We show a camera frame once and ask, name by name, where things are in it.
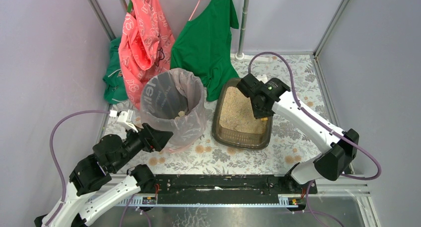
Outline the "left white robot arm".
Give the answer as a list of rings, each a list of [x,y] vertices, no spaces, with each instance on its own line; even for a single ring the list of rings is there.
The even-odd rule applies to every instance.
[[[136,193],[156,191],[155,176],[146,164],[139,164],[122,181],[104,194],[90,200],[140,151],[161,151],[173,132],[159,131],[149,124],[119,135],[103,136],[93,153],[77,163],[65,184],[62,198],[46,215],[34,220],[37,227],[88,227],[111,207]]]

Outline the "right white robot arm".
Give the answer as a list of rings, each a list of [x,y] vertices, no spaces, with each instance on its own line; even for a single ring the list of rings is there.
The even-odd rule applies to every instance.
[[[280,79],[262,82],[248,74],[236,87],[250,99],[256,119],[281,115],[319,149],[319,155],[295,164],[287,172],[287,177],[295,184],[304,185],[319,178],[335,181],[356,157],[359,133],[354,129],[344,131],[331,124],[295,99],[289,86]]]

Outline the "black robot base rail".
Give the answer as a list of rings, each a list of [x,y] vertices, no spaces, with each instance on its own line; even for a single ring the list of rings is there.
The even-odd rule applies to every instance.
[[[317,194],[316,184],[293,184],[275,175],[134,174],[141,193],[164,205],[278,204],[280,196]]]

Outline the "trash bin with plastic liner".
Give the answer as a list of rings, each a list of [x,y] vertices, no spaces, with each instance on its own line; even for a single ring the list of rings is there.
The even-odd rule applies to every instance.
[[[171,69],[151,78],[140,97],[140,118],[160,131],[173,132],[163,149],[176,153],[188,149],[206,129],[205,90],[192,72]],[[185,116],[179,117],[180,111]]]

